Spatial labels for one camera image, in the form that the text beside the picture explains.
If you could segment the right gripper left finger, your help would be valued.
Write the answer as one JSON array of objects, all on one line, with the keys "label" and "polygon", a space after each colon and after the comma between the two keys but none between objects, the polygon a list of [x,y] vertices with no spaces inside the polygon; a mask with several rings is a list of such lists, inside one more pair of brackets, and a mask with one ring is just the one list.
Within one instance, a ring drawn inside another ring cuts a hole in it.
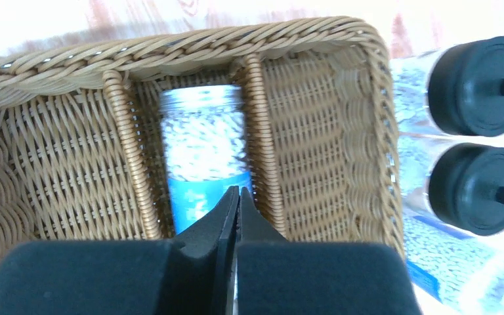
[{"label": "right gripper left finger", "polygon": [[0,265],[0,314],[232,314],[240,194],[165,240],[32,241]]}]

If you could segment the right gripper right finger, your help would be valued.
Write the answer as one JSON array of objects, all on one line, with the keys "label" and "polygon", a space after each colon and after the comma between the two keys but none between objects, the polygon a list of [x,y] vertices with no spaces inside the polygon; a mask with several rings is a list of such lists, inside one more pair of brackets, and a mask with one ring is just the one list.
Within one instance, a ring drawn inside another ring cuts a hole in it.
[{"label": "right gripper right finger", "polygon": [[369,242],[286,240],[240,196],[236,247],[240,314],[419,314],[405,264]]}]

